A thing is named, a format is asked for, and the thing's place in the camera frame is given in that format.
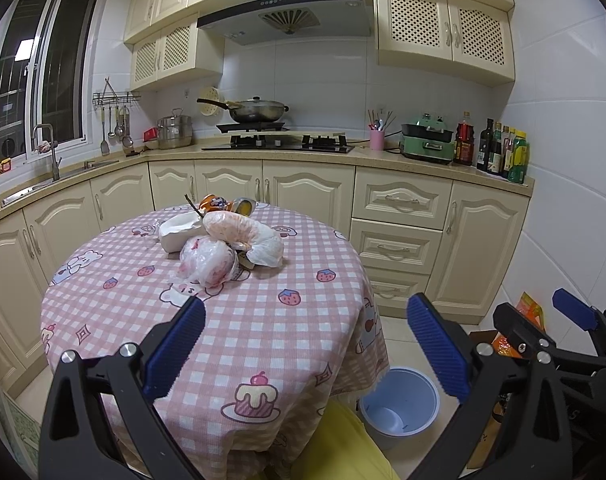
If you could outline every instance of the drawer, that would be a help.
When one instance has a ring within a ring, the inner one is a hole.
[[[365,267],[430,274],[441,231],[353,218],[350,242]]]
[[[407,300],[417,292],[425,292],[430,276],[365,267],[374,292],[374,302],[381,316],[405,319]]]
[[[357,168],[352,216],[442,230],[451,190],[447,178]]]

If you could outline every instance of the countertop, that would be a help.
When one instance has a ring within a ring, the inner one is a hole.
[[[517,193],[524,196],[532,196],[534,189],[534,180],[526,177],[523,185],[508,182],[505,179],[491,176],[476,168],[467,166],[456,166],[453,164],[432,164],[420,160],[412,160],[397,153],[389,152],[374,152],[369,148],[356,146],[349,153],[318,153],[318,152],[287,152],[280,150],[203,150],[203,147],[212,144],[222,144],[225,142],[225,137],[217,137],[214,139],[206,139],[198,144],[187,146],[185,148],[176,148],[175,150],[150,150],[143,152],[140,155],[125,157],[125,154],[120,150],[118,153],[107,157],[99,157],[94,160],[102,162],[103,160],[113,159],[115,162],[102,168],[88,170],[84,173],[77,174],[70,178],[59,180],[50,186],[34,191],[25,197],[12,202],[10,205],[1,208],[0,205],[0,220],[12,213],[22,209],[23,207],[36,202],[43,197],[61,191],[75,184],[80,184],[96,176],[111,173],[112,171],[121,170],[129,166],[141,164],[144,162],[154,162],[163,160],[197,160],[201,158],[221,158],[221,159],[254,159],[254,160],[291,160],[294,162],[324,162],[328,164],[346,164],[349,166],[358,166],[362,168],[378,168],[381,170],[405,171],[408,173],[417,173],[441,178],[449,178],[458,182],[467,182],[469,184],[477,184],[477,186],[486,186],[493,189],[500,189]],[[61,168],[61,174],[66,171],[74,170],[82,164]],[[27,186],[36,184],[39,180],[46,178],[46,175],[25,182],[22,186],[17,187],[0,196],[0,200],[6,196],[13,194]]]

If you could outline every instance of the round table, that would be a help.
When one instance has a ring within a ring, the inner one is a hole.
[[[371,286],[340,232],[265,203],[252,216],[282,237],[280,269],[243,270],[214,289],[177,281],[179,260],[163,251],[153,226],[188,209],[111,227],[57,271],[42,304],[49,365],[70,348],[89,358],[140,342],[198,296],[205,330],[155,408],[206,479],[243,480],[268,462],[286,476],[328,398],[358,398],[388,368]],[[104,403],[116,435],[134,450],[113,397]]]

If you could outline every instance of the stainless steel pot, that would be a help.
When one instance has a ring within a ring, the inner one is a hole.
[[[229,116],[237,123],[273,123],[278,121],[289,107],[278,101],[263,101],[254,97],[248,101],[212,101],[196,99],[197,103],[216,105],[229,111]]]
[[[174,108],[172,115],[158,120],[158,148],[171,150],[192,143],[192,117],[181,115],[182,108]]]

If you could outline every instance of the trash can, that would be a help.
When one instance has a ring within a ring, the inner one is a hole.
[[[439,392],[429,377],[413,368],[392,367],[359,401],[359,413],[369,436],[386,450],[428,428],[439,406]]]

